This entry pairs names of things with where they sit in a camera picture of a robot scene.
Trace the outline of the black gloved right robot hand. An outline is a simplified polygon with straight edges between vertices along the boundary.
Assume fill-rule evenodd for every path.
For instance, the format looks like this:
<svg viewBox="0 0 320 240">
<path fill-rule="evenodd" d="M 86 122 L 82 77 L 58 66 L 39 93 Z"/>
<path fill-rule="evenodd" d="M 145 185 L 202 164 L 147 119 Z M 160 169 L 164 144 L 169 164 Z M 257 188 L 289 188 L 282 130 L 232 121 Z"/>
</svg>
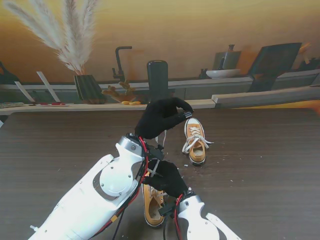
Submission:
<svg viewBox="0 0 320 240">
<path fill-rule="evenodd" d="M 188 191 L 188 187 L 174 163 L 160 160 L 155 172 L 156 174 L 153 177 L 146 176 L 143 184 L 149 185 L 157 191 L 164 191 L 174 198 L 178 198 Z"/>
</svg>

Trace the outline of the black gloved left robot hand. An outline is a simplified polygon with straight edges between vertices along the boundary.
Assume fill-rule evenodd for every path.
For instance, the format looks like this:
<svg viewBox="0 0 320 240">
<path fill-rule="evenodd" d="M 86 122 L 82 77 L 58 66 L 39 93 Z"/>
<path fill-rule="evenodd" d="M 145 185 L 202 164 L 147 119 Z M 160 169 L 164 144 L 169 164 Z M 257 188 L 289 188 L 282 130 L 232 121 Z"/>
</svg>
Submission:
<svg viewBox="0 0 320 240">
<path fill-rule="evenodd" d="M 174 128 L 194 112 L 186 101 L 171 97 L 150 102 L 138 121 L 134 133 L 147 140 Z"/>
</svg>

